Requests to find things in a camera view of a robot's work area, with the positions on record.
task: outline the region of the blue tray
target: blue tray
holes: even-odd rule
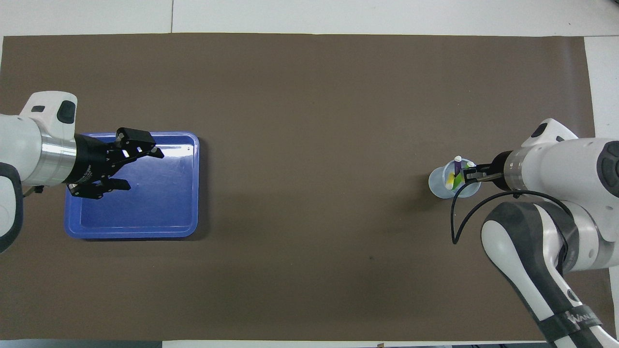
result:
[[[165,158],[143,157],[113,178],[128,180],[129,191],[99,200],[67,190],[64,229],[74,238],[179,238],[197,227],[200,143],[191,132],[151,132]],[[112,142],[114,133],[87,133]]]

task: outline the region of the clear plastic cup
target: clear plastic cup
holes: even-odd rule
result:
[[[462,159],[462,164],[467,163],[469,160]],[[430,173],[430,177],[428,179],[428,186],[430,187],[430,191],[439,198],[453,198],[456,195],[456,191],[464,185],[464,182],[460,183],[457,187],[453,189],[448,189],[445,187],[445,183],[447,182],[447,177],[449,174],[454,173],[454,161],[449,161],[445,166],[438,167],[434,169],[432,173]],[[467,186],[461,193],[460,196],[462,198],[471,197],[474,195],[477,190],[479,190],[479,186],[481,183],[474,183]]]

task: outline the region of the brown table mat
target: brown table mat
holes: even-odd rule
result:
[[[582,38],[6,37],[0,111],[40,90],[77,95],[79,133],[197,134],[200,223],[184,241],[75,240],[63,187],[27,198],[0,255],[1,339],[542,339],[482,250],[493,205],[453,246],[427,178],[548,117],[593,136]],[[567,278],[614,333],[607,270]]]

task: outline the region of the yellow marker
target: yellow marker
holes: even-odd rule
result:
[[[447,176],[447,182],[445,183],[445,188],[453,189],[454,188],[454,179],[456,176],[453,173],[449,173]]]

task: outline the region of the marker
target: marker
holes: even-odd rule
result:
[[[462,171],[462,157],[456,156],[454,158],[454,175],[458,176],[458,174],[460,174],[460,171]]]
[[[454,188],[454,179],[455,179],[455,175],[453,173],[449,173],[449,175],[447,176],[447,182],[445,183],[445,188],[446,189],[453,189]]]
[[[456,175],[454,177],[454,186],[453,189],[458,189],[460,188],[460,184],[464,181],[464,177],[462,176],[462,173]]]

